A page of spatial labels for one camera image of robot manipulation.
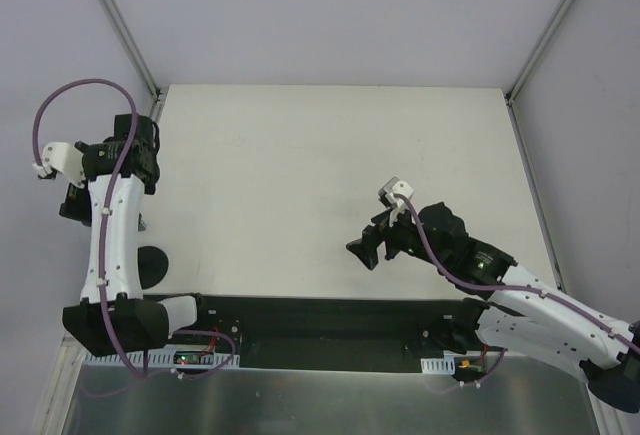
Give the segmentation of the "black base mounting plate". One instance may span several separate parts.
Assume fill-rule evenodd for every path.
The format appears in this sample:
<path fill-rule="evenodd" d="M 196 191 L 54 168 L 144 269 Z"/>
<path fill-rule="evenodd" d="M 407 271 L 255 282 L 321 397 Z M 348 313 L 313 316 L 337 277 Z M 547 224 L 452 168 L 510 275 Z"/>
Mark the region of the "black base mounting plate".
<path fill-rule="evenodd" d="M 462 300 L 352 300 L 201 296 L 179 344 L 235 351 L 243 368 L 418 373 L 421 362 L 482 344 L 475 331 L 488 304 Z"/>

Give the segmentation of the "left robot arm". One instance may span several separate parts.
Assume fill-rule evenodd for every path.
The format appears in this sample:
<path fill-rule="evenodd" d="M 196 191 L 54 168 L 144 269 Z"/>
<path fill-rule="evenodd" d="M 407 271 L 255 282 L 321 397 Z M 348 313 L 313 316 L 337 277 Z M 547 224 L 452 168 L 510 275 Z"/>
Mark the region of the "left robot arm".
<path fill-rule="evenodd" d="M 96 357 L 159 349 L 176 331 L 188 343 L 204 342 L 212 322 L 195 296 L 143 297 L 169 268 L 161 249 L 138 238 L 143 198 L 160 178 L 158 125 L 121 114 L 112 136 L 74 148 L 83 177 L 69 186 L 59 213 L 90 227 L 91 244 L 80 301 L 64 308 L 64 328 Z"/>

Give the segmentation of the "left aluminium frame post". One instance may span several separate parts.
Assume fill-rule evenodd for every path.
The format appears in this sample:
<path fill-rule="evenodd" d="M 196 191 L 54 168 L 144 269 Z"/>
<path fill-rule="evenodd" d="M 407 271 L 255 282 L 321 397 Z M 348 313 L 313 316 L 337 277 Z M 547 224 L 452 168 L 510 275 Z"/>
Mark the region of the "left aluminium frame post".
<path fill-rule="evenodd" d="M 161 87 L 155 80 L 116 0 L 97 0 L 116 38 L 152 101 L 157 101 Z"/>

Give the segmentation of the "black smartphone clear case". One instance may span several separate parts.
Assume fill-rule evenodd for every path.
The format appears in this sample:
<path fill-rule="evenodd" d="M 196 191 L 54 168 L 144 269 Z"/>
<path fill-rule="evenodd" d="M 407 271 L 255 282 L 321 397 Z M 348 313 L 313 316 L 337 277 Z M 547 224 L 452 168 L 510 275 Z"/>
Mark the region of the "black smartphone clear case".
<path fill-rule="evenodd" d="M 147 225 L 143 219 L 142 214 L 139 214 L 138 216 L 138 230 L 139 231 L 145 231 L 147 229 Z"/>

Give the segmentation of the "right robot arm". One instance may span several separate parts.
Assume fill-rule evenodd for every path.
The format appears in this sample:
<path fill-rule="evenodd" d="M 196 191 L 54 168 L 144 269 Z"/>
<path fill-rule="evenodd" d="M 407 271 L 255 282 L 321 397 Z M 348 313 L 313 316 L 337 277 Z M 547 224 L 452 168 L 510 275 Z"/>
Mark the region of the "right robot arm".
<path fill-rule="evenodd" d="M 467 294 L 465 308 L 432 336 L 463 353 L 481 343 L 534 358 L 586 384 L 609 406 L 639 411 L 639 326 L 597 311 L 532 274 L 497 247 L 470 236 L 444 204 L 372 218 L 347 250 L 367 269 L 404 253 L 433 265 Z"/>

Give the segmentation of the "aluminium frame post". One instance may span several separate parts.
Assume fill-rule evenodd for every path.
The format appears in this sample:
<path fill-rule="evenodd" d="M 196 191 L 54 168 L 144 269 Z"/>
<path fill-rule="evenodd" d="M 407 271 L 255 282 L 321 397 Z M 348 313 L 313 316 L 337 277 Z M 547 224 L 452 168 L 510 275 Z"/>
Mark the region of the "aluminium frame post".
<path fill-rule="evenodd" d="M 97 0 L 116 38 L 152 101 L 157 101 L 161 87 L 155 80 L 116 0 Z"/>
<path fill-rule="evenodd" d="M 523 91 L 577 2 L 578 0 L 559 0 L 555 6 L 513 83 L 505 92 L 505 101 L 508 106 L 512 106 Z"/>

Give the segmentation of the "right aluminium frame post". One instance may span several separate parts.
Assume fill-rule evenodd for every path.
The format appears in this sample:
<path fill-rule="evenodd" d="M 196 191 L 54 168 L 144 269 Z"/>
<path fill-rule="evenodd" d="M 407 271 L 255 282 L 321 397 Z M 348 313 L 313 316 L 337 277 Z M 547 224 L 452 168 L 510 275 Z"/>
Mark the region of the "right aluminium frame post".
<path fill-rule="evenodd" d="M 555 6 L 513 83 L 505 92 L 505 101 L 508 106 L 512 106 L 523 91 L 577 2 L 578 0 L 559 0 Z"/>

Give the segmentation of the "black phone stand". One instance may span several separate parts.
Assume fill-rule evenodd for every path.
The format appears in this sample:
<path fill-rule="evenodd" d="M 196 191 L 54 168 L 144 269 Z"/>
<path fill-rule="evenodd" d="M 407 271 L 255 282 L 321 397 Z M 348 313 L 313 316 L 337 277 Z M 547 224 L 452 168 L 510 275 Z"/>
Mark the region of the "black phone stand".
<path fill-rule="evenodd" d="M 169 258 L 160 248 L 142 246 L 137 251 L 138 273 L 143 290 L 157 286 L 169 269 Z"/>

